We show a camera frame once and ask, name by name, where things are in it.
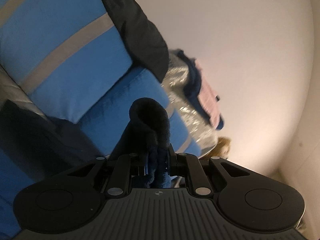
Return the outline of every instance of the beige wall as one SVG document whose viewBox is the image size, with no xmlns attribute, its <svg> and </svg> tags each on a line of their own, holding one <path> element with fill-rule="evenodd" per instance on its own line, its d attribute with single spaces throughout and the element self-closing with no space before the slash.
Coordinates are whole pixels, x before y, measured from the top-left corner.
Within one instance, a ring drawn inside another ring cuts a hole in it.
<svg viewBox="0 0 320 240">
<path fill-rule="evenodd" d="M 303 195 L 309 239 L 320 238 L 320 0 L 311 0 L 314 20 L 314 61 L 307 101 L 286 157 L 286 180 Z"/>
<path fill-rule="evenodd" d="M 230 160 L 268 174 L 298 124 L 313 59 L 309 0 L 136 0 L 221 96 Z"/>
</svg>

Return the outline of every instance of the striped cushion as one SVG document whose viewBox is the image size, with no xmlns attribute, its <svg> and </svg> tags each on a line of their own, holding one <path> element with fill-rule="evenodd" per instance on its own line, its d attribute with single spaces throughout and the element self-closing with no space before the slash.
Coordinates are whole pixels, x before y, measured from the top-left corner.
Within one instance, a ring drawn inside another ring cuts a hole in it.
<svg viewBox="0 0 320 240">
<path fill-rule="evenodd" d="M 0 63 L 46 115 L 76 123 L 132 61 L 101 0 L 0 0 Z"/>
<path fill-rule="evenodd" d="M 199 146 L 190 137 L 178 112 L 171 109 L 167 94 L 154 75 L 140 67 L 129 71 L 80 119 L 81 130 L 104 155 L 110 154 L 130 120 L 130 106 L 142 97 L 158 101 L 167 110 L 174 150 L 199 156 Z"/>
</svg>

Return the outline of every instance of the triangular cutout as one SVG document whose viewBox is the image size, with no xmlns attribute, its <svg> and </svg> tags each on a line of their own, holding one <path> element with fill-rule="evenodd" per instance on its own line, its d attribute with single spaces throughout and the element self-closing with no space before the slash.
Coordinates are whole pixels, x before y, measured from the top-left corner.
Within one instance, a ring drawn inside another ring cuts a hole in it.
<svg viewBox="0 0 320 240">
<path fill-rule="evenodd" d="M 231 177 L 243 177 L 249 176 L 250 173 L 243 171 L 241 169 L 236 168 L 235 166 L 230 165 L 229 163 L 221 163 L 222 167 L 229 173 Z"/>
<path fill-rule="evenodd" d="M 84 167 L 80 168 L 79 170 L 76 170 L 76 171 L 68 174 L 68 176 L 84 178 L 89 174 L 89 172 L 92 170 L 92 168 L 94 166 L 95 166 L 95 164 L 91 163 L 91 164 L 89 164 L 87 166 L 84 166 Z"/>
</svg>

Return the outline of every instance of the pink garment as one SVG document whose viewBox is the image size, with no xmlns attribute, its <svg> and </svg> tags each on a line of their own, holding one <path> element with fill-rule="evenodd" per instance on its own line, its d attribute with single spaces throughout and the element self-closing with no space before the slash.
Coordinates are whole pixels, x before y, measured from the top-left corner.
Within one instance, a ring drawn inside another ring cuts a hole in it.
<svg viewBox="0 0 320 240">
<path fill-rule="evenodd" d="M 201 74 L 201 88 L 198 94 L 198 100 L 202 108 L 210 116 L 210 123 L 214 128 L 217 128 L 220 121 L 220 110 L 218 102 L 216 100 L 217 92 L 214 91 L 207 80 L 204 77 L 202 67 L 200 66 L 199 61 L 196 59 L 196 68 Z"/>
</svg>

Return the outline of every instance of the crosshair symbol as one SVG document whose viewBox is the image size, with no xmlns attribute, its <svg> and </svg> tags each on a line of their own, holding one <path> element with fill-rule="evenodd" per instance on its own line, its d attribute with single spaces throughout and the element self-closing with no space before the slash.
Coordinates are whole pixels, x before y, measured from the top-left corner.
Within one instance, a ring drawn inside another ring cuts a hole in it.
<svg viewBox="0 0 320 240">
<path fill-rule="evenodd" d="M 157 196 L 161 196 L 162 194 L 163 194 L 163 192 L 162 191 L 157 191 L 156 193 L 155 193 Z"/>
</svg>

